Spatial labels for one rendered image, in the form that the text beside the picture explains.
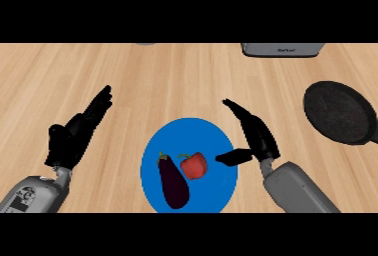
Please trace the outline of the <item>grey appliance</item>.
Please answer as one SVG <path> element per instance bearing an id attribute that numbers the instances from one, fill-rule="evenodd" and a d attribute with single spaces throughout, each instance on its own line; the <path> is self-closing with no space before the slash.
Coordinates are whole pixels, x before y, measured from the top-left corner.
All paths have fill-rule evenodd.
<path id="1" fill-rule="evenodd" d="M 323 43 L 242 43 L 242 53 L 248 57 L 307 58 L 316 57 Z"/>

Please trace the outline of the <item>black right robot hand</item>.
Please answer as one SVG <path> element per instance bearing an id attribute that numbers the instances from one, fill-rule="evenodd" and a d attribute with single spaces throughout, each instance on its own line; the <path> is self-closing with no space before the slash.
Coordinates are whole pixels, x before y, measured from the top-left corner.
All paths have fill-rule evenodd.
<path id="1" fill-rule="evenodd" d="M 227 153 L 217 155 L 215 161 L 232 167 L 251 161 L 252 158 L 257 158 L 258 161 L 269 158 L 277 159 L 280 153 L 276 140 L 263 120 L 232 100 L 224 99 L 223 104 L 229 107 L 239 120 L 248 149 L 233 149 Z"/>

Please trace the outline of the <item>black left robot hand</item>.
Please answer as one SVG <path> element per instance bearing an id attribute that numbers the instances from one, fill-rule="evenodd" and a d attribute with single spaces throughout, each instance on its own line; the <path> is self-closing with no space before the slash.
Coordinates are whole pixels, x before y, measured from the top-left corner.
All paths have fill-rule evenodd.
<path id="1" fill-rule="evenodd" d="M 77 113 L 65 125 L 49 128 L 49 154 L 44 164 L 72 169 L 78 164 L 91 140 L 94 129 L 112 106 L 111 86 L 106 85 L 83 113 Z"/>

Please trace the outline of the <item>dark purple eggplant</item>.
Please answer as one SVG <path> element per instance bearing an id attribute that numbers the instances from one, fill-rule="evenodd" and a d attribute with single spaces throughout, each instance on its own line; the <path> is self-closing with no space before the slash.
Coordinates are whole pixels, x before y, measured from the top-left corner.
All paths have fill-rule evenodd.
<path id="1" fill-rule="evenodd" d="M 180 209 L 189 202 L 189 186 L 171 157 L 159 153 L 158 170 L 165 202 L 173 209 Z"/>

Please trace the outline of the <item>blue plate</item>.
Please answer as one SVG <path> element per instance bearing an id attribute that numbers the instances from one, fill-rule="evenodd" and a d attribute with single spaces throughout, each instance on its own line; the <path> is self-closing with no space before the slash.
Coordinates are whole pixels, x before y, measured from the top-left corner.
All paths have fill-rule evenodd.
<path id="1" fill-rule="evenodd" d="M 221 129 L 199 118 L 180 118 L 165 124 L 155 132 L 146 144 L 140 179 L 149 204 L 159 213 L 217 213 L 223 210 L 233 195 L 238 167 L 227 167 L 215 161 L 215 156 L 233 149 L 230 140 Z M 189 180 L 189 201 L 180 209 L 173 209 L 162 193 L 161 175 L 158 168 L 159 154 L 171 157 L 180 169 L 184 160 L 182 154 L 199 152 L 207 161 L 207 173 L 202 178 Z"/>

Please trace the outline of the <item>red bell pepper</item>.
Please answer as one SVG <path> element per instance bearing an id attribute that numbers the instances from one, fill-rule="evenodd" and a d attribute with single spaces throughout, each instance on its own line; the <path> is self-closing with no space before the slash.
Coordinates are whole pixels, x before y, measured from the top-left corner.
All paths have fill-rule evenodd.
<path id="1" fill-rule="evenodd" d="M 180 168 L 183 174 L 189 180 L 195 180 L 204 177 L 207 174 L 207 160 L 201 152 L 195 154 L 180 154 L 179 158 L 183 158 L 180 162 Z"/>

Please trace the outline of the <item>black frying pan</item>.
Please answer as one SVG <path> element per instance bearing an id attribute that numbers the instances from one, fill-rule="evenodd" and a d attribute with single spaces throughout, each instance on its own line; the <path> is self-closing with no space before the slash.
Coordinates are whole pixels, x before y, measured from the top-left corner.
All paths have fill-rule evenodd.
<path id="1" fill-rule="evenodd" d="M 303 106 L 314 129 L 332 141 L 378 144 L 378 115 L 351 87 L 335 81 L 314 82 L 306 89 Z"/>

